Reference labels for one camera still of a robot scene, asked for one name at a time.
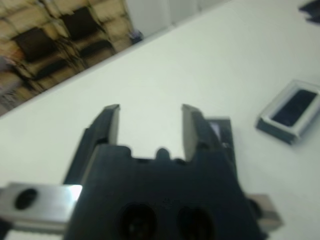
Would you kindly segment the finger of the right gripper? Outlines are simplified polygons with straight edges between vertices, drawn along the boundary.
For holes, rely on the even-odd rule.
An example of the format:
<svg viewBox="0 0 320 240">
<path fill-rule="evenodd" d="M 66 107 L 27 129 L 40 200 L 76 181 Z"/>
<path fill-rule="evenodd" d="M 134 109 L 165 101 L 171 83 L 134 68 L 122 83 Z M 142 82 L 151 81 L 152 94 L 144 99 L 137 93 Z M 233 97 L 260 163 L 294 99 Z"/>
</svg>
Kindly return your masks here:
<svg viewBox="0 0 320 240">
<path fill-rule="evenodd" d="M 298 8 L 302 12 L 317 13 L 320 11 L 320 0 L 310 0 Z"/>
<path fill-rule="evenodd" d="M 306 18 L 308 22 L 311 23 L 320 23 L 320 13 L 319 12 L 310 12 Z"/>
</svg>

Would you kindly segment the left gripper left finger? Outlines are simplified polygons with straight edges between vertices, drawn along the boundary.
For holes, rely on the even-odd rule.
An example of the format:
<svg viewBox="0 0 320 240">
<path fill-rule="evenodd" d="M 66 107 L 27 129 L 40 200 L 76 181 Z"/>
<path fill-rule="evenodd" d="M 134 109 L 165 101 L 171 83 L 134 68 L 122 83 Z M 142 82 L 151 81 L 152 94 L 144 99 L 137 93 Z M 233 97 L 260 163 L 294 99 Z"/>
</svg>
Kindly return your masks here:
<svg viewBox="0 0 320 240">
<path fill-rule="evenodd" d="M 119 112 L 119 104 L 104 107 L 91 125 L 84 130 L 64 178 L 65 185 L 80 185 L 82 183 L 86 171 L 90 168 L 90 161 L 96 146 L 117 144 Z"/>
</svg>

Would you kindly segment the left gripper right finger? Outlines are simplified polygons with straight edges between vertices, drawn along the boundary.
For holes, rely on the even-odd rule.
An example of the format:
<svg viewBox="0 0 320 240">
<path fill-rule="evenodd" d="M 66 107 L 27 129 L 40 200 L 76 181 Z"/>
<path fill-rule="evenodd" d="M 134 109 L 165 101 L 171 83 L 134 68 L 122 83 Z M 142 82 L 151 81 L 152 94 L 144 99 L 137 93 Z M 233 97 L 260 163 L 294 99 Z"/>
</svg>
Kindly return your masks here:
<svg viewBox="0 0 320 240">
<path fill-rule="evenodd" d="M 221 151 L 222 144 L 202 112 L 188 104 L 183 104 L 181 110 L 185 160 L 192 161 L 195 154 L 200 150 L 209 152 Z"/>
</svg>

